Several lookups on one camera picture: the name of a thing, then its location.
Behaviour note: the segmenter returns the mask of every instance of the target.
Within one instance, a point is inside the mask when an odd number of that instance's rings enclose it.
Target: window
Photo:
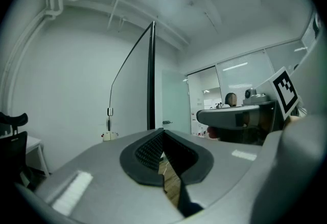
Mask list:
[[[235,93],[237,106],[243,104],[245,91],[256,87],[274,74],[264,51],[257,51],[216,65],[223,103],[228,93]]]
[[[266,49],[275,72],[285,67],[289,74],[294,70],[307,54],[307,49],[301,40],[285,43]]]

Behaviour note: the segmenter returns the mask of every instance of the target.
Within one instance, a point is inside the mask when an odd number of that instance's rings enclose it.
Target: person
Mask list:
[[[228,93],[225,97],[225,104],[223,105],[223,108],[226,107],[235,107],[237,103],[237,97],[235,93]]]

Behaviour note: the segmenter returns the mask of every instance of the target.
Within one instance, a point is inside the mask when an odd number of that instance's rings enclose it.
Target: frosted glass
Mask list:
[[[307,54],[307,50],[303,48],[305,48],[305,45],[298,40],[268,48],[266,49],[266,53],[270,58],[275,72],[285,67],[289,74],[291,74],[295,65],[299,64]]]
[[[243,104],[245,91],[256,87],[274,74],[264,51],[257,51],[216,65],[222,102],[228,93],[235,93],[237,106]]]
[[[315,31],[313,29],[313,21],[314,21],[314,18],[311,19],[311,21],[308,25],[308,29],[306,30],[306,32],[302,38],[302,42],[308,48],[308,51],[311,50],[313,43],[316,41]]]
[[[184,79],[179,72],[162,71],[162,119],[172,122],[162,126],[191,134],[189,87]]]

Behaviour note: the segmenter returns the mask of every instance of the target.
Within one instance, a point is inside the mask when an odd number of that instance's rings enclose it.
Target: white sticker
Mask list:
[[[283,118],[286,120],[297,105],[298,97],[285,67],[276,72],[269,81],[275,92]]]
[[[231,153],[233,156],[236,156],[238,158],[241,159],[246,159],[246,160],[250,160],[250,161],[254,161],[256,159],[256,155],[252,154],[252,153],[247,153],[247,152],[243,152],[243,151],[239,151],[239,150],[234,150]]]

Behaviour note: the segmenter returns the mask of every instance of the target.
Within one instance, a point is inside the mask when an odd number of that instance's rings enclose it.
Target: black hair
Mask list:
[[[230,93],[228,93],[227,95],[226,95],[226,97],[225,97],[225,104],[228,104],[228,99],[229,99],[229,97],[231,96],[231,95],[235,95],[235,97],[236,97],[236,94],[235,93],[233,93],[233,92],[230,92]]]

